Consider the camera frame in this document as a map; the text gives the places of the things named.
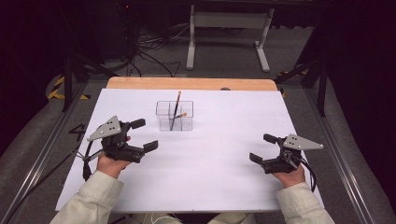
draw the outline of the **clear plastic box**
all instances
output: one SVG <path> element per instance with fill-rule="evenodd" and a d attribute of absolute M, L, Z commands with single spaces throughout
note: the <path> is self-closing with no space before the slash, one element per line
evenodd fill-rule
<path fill-rule="evenodd" d="M 192 131 L 193 101 L 179 101 L 175 113 L 176 105 L 176 101 L 157 102 L 156 115 L 160 131 Z"/>

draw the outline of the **pen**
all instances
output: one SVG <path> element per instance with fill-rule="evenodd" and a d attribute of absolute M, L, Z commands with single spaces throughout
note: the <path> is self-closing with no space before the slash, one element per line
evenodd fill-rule
<path fill-rule="evenodd" d="M 181 91 L 178 92 L 176 105 L 175 105 L 174 117 L 172 119 L 171 131 L 173 131 L 173 126 L 175 125 L 175 119 L 176 119 L 176 112 L 177 112 L 178 102 L 180 101 L 180 94 L 181 94 Z"/>

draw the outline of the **white sleeve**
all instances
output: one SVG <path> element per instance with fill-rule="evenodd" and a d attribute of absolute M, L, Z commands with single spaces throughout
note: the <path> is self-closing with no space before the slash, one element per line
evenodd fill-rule
<path fill-rule="evenodd" d="M 288 224 L 334 223 L 306 183 L 282 189 L 276 197 Z"/>
<path fill-rule="evenodd" d="M 111 209 L 117 202 L 123 183 L 100 171 L 95 171 L 67 204 L 59 211 L 55 223 L 107 224 Z"/>

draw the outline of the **metal rail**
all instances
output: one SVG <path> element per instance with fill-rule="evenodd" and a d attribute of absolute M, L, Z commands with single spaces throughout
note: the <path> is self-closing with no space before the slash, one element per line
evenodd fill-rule
<path fill-rule="evenodd" d="M 21 199 L 26 195 L 26 193 L 29 191 L 29 189 L 31 189 L 36 184 L 36 182 L 40 178 L 41 174 L 43 173 L 44 168 L 45 168 L 48 160 L 50 159 L 50 155 L 52 154 L 53 150 L 55 149 L 55 144 L 61 135 L 61 131 L 64 128 L 64 125 L 66 124 L 68 118 L 70 117 L 71 112 L 76 107 L 76 104 L 78 102 L 77 99 L 85 90 L 86 85 L 87 84 L 85 84 L 85 83 L 76 84 L 76 88 L 75 88 L 74 94 L 73 94 L 73 99 L 75 99 L 75 100 L 72 101 L 68 110 L 63 112 L 61 114 L 61 116 L 58 118 L 58 120 L 56 121 L 56 124 L 55 124 L 52 132 L 50 133 L 46 144 L 41 149 L 41 152 L 38 155 L 37 159 L 35 160 L 34 165 L 30 169 L 25 180 L 23 181 L 23 184 L 21 185 L 20 190 L 18 191 L 17 195 L 14 198 L 14 201 L 11 203 L 10 207 L 8 208 L 5 216 L 3 217 L 2 221 L 1 221 L 1 224 L 15 223 L 17 221 L 18 216 L 20 215 L 21 210 L 24 207 L 26 201 L 23 202 L 23 204 L 21 205 L 19 210 L 15 213 L 15 215 L 12 217 L 12 219 L 9 222 L 7 222 L 10 219 L 11 213 L 17 207 L 18 203 L 21 202 Z"/>
<path fill-rule="evenodd" d="M 376 223 L 372 215 L 370 214 L 369 209 L 367 208 L 366 202 L 363 200 L 361 189 L 359 188 L 358 182 L 356 181 L 356 178 L 353 175 L 347 163 L 347 160 L 338 149 L 339 147 L 337 146 L 328 121 L 326 120 L 326 118 L 323 118 L 318 111 L 315 93 L 312 89 L 304 89 L 304 91 L 309 104 L 315 110 L 314 114 L 320 125 L 320 128 L 322 129 L 322 131 L 326 135 L 326 138 L 329 141 L 329 149 L 332 155 L 332 159 L 338 170 L 338 173 L 341 176 L 342 181 L 344 182 L 346 192 L 349 195 L 350 201 L 352 201 L 359 220 L 361 221 L 361 223 Z"/>

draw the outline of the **human hand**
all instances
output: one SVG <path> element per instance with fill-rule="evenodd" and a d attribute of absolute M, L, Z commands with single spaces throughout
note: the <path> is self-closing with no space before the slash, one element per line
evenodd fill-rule
<path fill-rule="evenodd" d="M 131 164 L 130 161 L 114 161 L 113 159 L 107 157 L 104 152 L 102 152 L 98 157 L 98 163 L 96 165 L 96 170 L 101 171 L 107 175 L 114 178 L 119 178 L 119 175 L 125 167 Z"/>
<path fill-rule="evenodd" d="M 273 176 L 279 179 L 280 182 L 282 182 L 283 188 L 285 189 L 305 182 L 304 168 L 301 164 L 295 171 L 292 171 L 288 174 L 274 173 Z"/>

